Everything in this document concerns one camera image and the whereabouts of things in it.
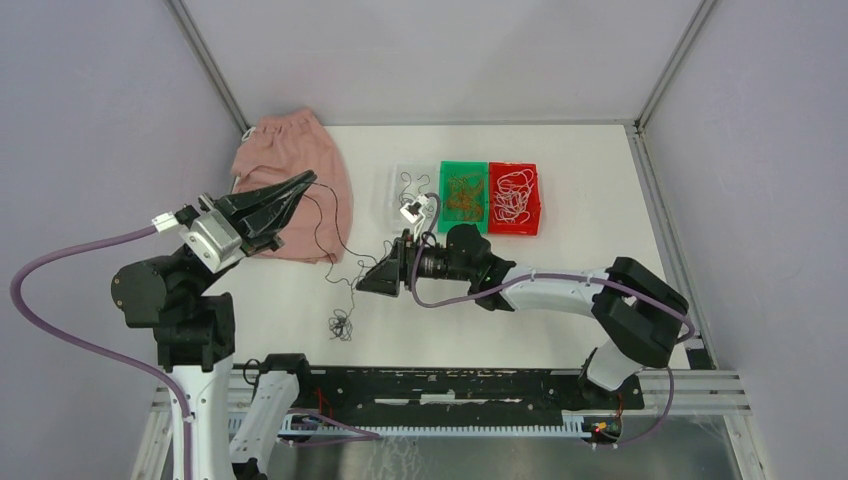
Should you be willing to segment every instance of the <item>white cable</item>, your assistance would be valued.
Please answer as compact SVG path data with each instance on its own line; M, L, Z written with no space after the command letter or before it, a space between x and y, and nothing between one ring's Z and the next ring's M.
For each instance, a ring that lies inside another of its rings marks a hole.
M527 205L533 192L534 172L529 168L501 176L495 182L495 219L505 223L526 223L530 220Z

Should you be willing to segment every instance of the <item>cable connector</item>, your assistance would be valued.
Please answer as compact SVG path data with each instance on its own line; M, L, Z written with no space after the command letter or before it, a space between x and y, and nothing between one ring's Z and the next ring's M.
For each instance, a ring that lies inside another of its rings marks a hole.
M180 226L180 222L177 221L177 217L173 212L163 213L162 215L157 216L153 219L153 226L156 227L156 231L159 233L165 233L169 230L173 230Z

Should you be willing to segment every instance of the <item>purple cable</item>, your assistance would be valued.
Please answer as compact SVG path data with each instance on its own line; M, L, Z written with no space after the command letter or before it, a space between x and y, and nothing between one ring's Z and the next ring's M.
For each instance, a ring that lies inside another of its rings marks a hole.
M433 220L430 222L430 226L426 230L426 232L428 234L432 235L433 227L436 225L436 221L439 218L439 212L441 211L441 203L442 202L441 202L441 199L439 198L439 195L437 195L435 193L428 193L426 195L427 195L427 197L432 198L433 200L436 201L436 213L433 216ZM498 285L497 287L493 287L493 288L490 288L488 290L484 290L482 292L473 293L471 295L466 295L464 297L449 298L447 300L442 300L440 302L435 302L435 303L425 303L418 296L418 290L416 289L416 286L415 286L416 282L418 281L418 264L421 262L421 254L424 253L425 247L426 247L425 242L421 242L421 246L418 247L418 252L415 254L415 263L412 264L412 278L410 279L410 286L409 286L409 289L412 292L412 298L415 299L415 303L417 303L418 305L421 305L424 308L444 307L446 305L453 305L455 303L462 303L462 302L468 302L468 301L471 301L471 300L477 300L478 298L488 297L489 295L498 293L505 288L509 288L509 287L511 287L511 286L513 286L517 283L521 283L525 280L531 280L532 281L535 278L546 278L546 279L553 279L553 280L569 280L569 281L575 281L575 282L587 282L588 281L590 283L594 283L594 284L597 284L597 285L603 285L605 287L614 288L614 289L616 289L616 290L618 290L622 293L625 293L625 294L627 294L631 297L636 297L637 299L647 303L648 305L651 305L654 308L658 308L658 309L662 310L663 312L671 315L675 319L679 320L681 323L686 325L687 331L686 331L685 334L683 334L682 336L680 336L677 339L677 343L683 343L683 342L685 342L686 340L689 340L690 338L692 338L695 335L695 325L692 323L692 320L690 320L686 315L681 314L680 312L674 310L673 308L671 308L671 307L669 307L669 306L667 306L667 305L665 305L665 304L663 304L663 303L661 303L661 302L659 302L659 301L657 301L657 300L655 300L655 299L653 299L653 298L651 298L651 297L649 297L649 296L647 296L647 295L645 295L641 292L637 292L636 290L634 290L630 287L626 287L624 285L621 285L621 284L614 282L614 281L611 281L611 280L605 280L605 279L602 279L602 278L584 277L584 276L581 276L581 275L571 275L571 274L568 274L568 273L537 273L535 275L521 275L519 277L513 278L512 280L510 280L508 282L502 283L502 284ZM659 427L665 422L665 419L668 417L668 412L671 411L672 401L674 400L674 374L671 373L670 368L666 367L666 370L668 370L669 391L668 391L668 402L665 405L665 410L663 410L663 413L659 416L659 418L657 418L657 422L654 424L654 426L649 428L646 432L644 432L640 435L637 435L636 437L633 437L630 440L626 440L624 442L618 443L616 445L622 446L622 445L627 445L627 444L630 444L630 443L635 443L637 441L644 440L644 439L648 438L649 436L653 435L654 433L656 433L657 429L659 429Z
M65 332L64 330L54 327L53 325L47 323L43 318L36 315L36 313L29 308L29 306L24 301L24 297L21 292L24 279L29 276L30 273L34 272L40 267L43 267L44 265L47 265L48 263L55 262L56 260L60 260L65 257L70 257L72 255L78 255L80 253L90 252L92 250L99 250L101 248L113 247L122 243L131 242L133 240L138 240L139 238L144 238L154 233L156 233L156 228L151 225L149 227L145 227L141 230L136 230L125 235L107 238L104 240L98 240L96 242L84 243L75 247L63 248L53 253L48 253L47 255L39 257L24 265L24 267L21 268L18 273L15 274L15 276L12 278L12 283L9 286L9 293L12 296L12 303L15 305L15 308L17 308L18 311L21 312L21 315L23 315L24 318L26 318L31 324L35 325L41 330L44 330L50 335L53 335L54 337L60 340L68 342L71 345L75 345L90 352L94 352L98 355L111 358L112 360L117 360L121 363L125 363L131 367L135 367L143 372L149 373L150 375L153 375L154 377L161 380L162 383L167 385L168 388L170 388L171 391L174 392L174 396L179 401L180 410L182 411L183 418L191 418L191 409L189 408L188 400L186 400L185 398L185 392L173 379L171 379L171 377L166 375L165 372L159 370L158 368L152 365L148 365L134 358L109 350L108 348L101 347L100 345L95 345L77 336L71 335L70 333ZM185 437L185 441L183 442L183 463L185 465L185 480L191 480L191 424L189 424L188 422L183 423L183 436Z
M329 423L330 425L334 425L336 427L341 428L342 430L347 430L349 432L358 433L362 435L361 437L347 437L347 438L336 438L333 440L324 440L321 442L309 442L309 443L294 443L288 442L288 445L291 447L298 448L311 448L311 447L325 447L327 445L337 445L340 443L351 443L351 442L366 442L370 440L378 440L380 438L379 433L369 432L367 430L362 430L360 428L351 427L350 425L346 425L338 420L333 420L332 418L321 415L320 413L311 412L309 410L303 408L292 408L289 409L289 413L294 413L298 415L309 415L310 417L317 418L323 422Z

